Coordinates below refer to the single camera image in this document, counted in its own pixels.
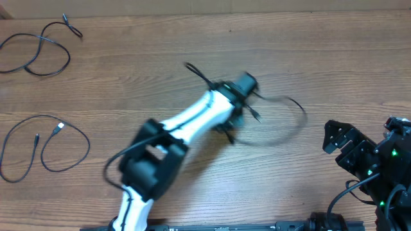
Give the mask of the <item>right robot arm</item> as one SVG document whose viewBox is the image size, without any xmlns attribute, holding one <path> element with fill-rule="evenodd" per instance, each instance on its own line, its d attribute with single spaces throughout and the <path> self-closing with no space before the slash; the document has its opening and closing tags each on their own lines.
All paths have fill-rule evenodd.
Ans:
<svg viewBox="0 0 411 231">
<path fill-rule="evenodd" d="M 348 229 L 343 219 L 333 221 L 332 209 L 356 188 L 371 197 L 377 230 L 410 230 L 410 121 L 391 116 L 384 127 L 385 138 L 376 143 L 349 123 L 329 120 L 324 125 L 322 149 L 328 154 L 340 150 L 336 163 L 358 179 L 329 204 L 330 230 Z"/>
</svg>

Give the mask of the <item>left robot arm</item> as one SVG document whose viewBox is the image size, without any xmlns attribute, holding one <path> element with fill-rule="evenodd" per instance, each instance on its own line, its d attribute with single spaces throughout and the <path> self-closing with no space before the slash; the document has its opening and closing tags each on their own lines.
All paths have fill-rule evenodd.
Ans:
<svg viewBox="0 0 411 231">
<path fill-rule="evenodd" d="M 145 122 L 120 158 L 123 199 L 109 230 L 145 230 L 150 209 L 171 186 L 189 145 L 209 130 L 226 132 L 243 125 L 243 108 L 258 87 L 249 73 L 236 81 L 214 82 L 193 105 L 175 117 Z"/>
</svg>

